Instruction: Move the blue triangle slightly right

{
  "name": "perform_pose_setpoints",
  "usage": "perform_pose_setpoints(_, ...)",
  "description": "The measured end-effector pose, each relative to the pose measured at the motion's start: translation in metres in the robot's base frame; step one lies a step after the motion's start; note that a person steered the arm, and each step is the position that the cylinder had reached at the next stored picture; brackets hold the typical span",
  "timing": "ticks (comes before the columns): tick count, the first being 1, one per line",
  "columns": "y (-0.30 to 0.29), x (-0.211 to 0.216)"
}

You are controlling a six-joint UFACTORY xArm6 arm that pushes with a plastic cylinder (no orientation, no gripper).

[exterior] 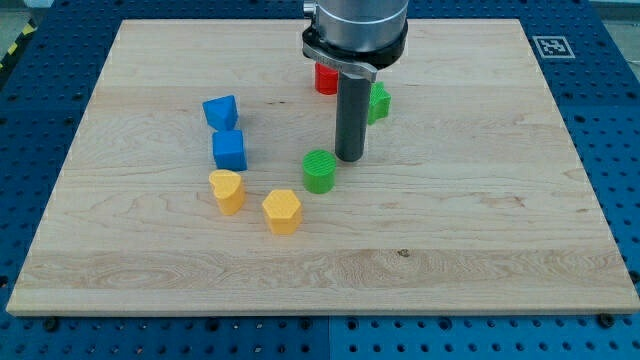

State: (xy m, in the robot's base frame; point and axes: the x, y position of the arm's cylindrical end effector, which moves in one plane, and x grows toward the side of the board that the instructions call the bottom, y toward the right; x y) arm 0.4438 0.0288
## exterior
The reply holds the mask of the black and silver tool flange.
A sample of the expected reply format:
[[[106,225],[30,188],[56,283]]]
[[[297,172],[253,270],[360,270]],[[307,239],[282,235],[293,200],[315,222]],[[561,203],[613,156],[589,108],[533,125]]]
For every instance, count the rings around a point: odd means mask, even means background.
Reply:
[[[355,52],[338,48],[322,40],[312,24],[302,33],[302,53],[305,57],[338,72],[375,82],[379,70],[391,66],[402,56],[407,34],[408,21],[405,21],[399,37],[389,45],[369,52]]]

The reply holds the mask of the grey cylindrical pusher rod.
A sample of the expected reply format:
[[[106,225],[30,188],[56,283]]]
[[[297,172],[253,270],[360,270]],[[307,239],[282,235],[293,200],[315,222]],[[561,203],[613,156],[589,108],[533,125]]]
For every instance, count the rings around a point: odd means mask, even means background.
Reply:
[[[342,161],[355,162],[364,153],[371,83],[340,72],[337,85],[335,153]]]

